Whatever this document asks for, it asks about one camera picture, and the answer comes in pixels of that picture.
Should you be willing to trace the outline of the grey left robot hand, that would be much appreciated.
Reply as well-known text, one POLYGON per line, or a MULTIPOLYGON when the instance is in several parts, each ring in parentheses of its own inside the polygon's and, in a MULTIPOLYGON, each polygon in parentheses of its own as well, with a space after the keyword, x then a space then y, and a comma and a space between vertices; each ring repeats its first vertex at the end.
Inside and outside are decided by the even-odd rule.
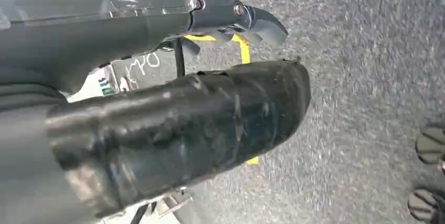
POLYGON ((91 70, 187 35, 283 43, 239 0, 1 0, 1 223, 97 223, 274 149, 311 100, 298 60, 178 73, 70 103, 91 70))

